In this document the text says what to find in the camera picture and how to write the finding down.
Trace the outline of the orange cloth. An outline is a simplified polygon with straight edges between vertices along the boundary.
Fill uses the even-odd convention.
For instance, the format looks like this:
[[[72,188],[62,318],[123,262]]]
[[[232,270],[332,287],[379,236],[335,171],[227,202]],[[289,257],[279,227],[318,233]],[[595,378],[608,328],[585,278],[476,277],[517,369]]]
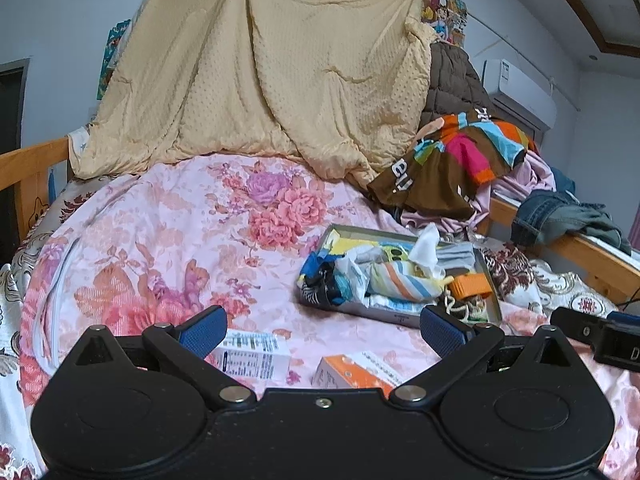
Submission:
[[[455,300],[462,301],[480,296],[487,298],[492,295],[492,287],[484,273],[461,274],[448,285]]]

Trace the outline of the striped yellow plush toy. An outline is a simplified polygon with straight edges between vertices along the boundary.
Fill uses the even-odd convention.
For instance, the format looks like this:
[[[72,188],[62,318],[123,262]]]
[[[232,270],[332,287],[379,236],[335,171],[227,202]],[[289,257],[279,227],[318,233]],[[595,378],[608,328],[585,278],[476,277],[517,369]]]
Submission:
[[[373,263],[370,266],[369,292],[410,302],[427,302],[442,296],[454,281],[452,276],[426,276],[410,261]]]

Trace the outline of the grey cloth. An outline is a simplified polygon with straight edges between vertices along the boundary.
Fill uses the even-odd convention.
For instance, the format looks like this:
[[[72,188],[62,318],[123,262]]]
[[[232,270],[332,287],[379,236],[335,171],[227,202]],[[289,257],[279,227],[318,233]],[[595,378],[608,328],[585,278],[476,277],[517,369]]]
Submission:
[[[445,270],[475,269],[474,246],[470,242],[438,244],[436,257],[438,265]]]

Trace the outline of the white gauze cloth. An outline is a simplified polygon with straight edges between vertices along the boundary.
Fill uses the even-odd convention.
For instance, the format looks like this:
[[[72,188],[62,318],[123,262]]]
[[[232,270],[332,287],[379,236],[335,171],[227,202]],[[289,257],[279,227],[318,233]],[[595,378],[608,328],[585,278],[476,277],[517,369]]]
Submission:
[[[440,241],[439,230],[429,223],[419,235],[409,252],[409,261],[414,263],[427,278],[441,280],[446,271],[438,263],[437,246]]]

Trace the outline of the white blue quilted cloth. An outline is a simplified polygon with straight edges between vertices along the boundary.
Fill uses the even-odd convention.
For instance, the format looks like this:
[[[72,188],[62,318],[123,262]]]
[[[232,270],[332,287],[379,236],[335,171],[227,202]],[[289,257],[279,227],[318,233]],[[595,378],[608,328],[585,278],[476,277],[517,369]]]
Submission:
[[[372,264],[356,264],[352,259],[346,257],[336,260],[335,272],[340,278],[348,281],[346,301],[362,304],[366,308],[379,308],[402,313],[419,313],[424,306],[432,304],[440,297],[427,302],[410,302],[371,294],[369,292],[369,281],[370,266]]]

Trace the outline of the grey drawstring pouch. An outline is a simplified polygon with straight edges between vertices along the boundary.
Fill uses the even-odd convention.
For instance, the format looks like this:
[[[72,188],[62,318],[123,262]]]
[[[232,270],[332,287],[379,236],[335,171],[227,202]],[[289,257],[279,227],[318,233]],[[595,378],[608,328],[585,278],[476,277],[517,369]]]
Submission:
[[[352,260],[356,264],[386,263],[390,259],[380,245],[360,245],[352,250]]]

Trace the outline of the black patterned sock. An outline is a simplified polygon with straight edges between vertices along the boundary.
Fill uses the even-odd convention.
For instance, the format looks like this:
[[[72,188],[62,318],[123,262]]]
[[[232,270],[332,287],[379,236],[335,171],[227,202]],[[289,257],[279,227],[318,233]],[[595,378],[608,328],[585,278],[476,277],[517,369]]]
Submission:
[[[335,272],[337,256],[311,254],[300,269],[296,285],[306,304],[331,309],[347,300],[348,281]]]

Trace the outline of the white blue carton box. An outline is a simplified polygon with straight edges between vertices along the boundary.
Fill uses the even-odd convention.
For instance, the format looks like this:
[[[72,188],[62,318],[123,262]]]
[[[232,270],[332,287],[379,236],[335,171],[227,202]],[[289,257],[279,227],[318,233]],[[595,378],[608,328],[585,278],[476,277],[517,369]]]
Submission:
[[[290,370],[291,352],[280,336],[228,330],[208,359],[231,377],[284,382]]]

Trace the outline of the cartoon picture tray box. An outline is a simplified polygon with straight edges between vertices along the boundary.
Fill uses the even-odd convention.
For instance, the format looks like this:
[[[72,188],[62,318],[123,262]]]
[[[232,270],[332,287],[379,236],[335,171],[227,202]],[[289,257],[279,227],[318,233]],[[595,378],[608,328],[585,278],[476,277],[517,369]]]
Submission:
[[[300,269],[300,300],[315,308],[417,328],[440,307],[468,324],[502,320],[483,255],[468,240],[332,224]]]

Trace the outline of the grey green garment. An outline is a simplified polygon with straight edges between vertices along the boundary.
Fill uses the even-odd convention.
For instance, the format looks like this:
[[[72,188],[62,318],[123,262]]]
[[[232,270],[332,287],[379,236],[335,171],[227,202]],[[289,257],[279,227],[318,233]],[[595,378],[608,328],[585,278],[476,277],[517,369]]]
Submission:
[[[548,245],[565,234],[582,234],[597,238],[630,256],[632,249],[623,231],[600,206],[561,205],[542,222],[539,241]]]

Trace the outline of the pink floral quilt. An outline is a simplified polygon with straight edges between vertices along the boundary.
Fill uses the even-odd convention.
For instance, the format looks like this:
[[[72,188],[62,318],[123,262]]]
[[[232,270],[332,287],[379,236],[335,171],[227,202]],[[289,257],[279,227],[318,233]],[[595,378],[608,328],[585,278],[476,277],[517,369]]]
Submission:
[[[51,479],[634,479],[639,379],[552,336],[486,330],[436,358],[416,330],[323,312],[296,280],[328,226],[399,233],[280,158],[119,177],[41,249],[23,398]]]

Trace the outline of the blue denim jeans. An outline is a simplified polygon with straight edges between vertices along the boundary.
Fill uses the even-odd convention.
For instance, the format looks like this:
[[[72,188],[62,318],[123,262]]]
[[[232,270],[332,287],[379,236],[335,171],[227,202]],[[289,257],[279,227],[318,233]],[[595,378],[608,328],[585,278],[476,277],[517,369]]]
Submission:
[[[575,182],[560,170],[552,169],[555,191],[535,190],[518,207],[511,224],[511,240],[515,245],[533,247],[549,245],[566,233],[579,230],[575,207]]]

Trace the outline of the colourful brown striped garment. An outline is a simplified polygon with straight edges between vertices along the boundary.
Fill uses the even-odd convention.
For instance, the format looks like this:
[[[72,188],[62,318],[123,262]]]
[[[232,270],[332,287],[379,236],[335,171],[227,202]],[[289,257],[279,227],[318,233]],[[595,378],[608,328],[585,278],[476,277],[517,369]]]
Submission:
[[[397,212],[469,220],[478,190],[536,151],[521,128],[473,107],[421,128],[408,152],[379,174],[368,192]]]

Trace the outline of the white wall air conditioner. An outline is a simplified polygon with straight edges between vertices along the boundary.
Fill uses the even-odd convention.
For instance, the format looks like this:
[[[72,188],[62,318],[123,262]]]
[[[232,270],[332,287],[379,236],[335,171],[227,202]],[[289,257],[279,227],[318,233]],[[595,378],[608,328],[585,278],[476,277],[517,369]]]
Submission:
[[[556,105],[552,96],[507,60],[486,60],[483,86],[496,107],[540,132],[552,129]]]

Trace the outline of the teal wall poster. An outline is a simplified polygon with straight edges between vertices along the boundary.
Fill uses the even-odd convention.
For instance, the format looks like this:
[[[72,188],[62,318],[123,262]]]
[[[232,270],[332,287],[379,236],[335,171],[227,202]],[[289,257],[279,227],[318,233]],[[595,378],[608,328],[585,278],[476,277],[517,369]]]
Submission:
[[[118,22],[114,25],[107,35],[107,42],[103,51],[102,65],[98,82],[98,90],[96,90],[96,99],[101,101],[104,93],[111,80],[112,73],[115,69],[116,54],[122,38],[128,32],[131,20]]]

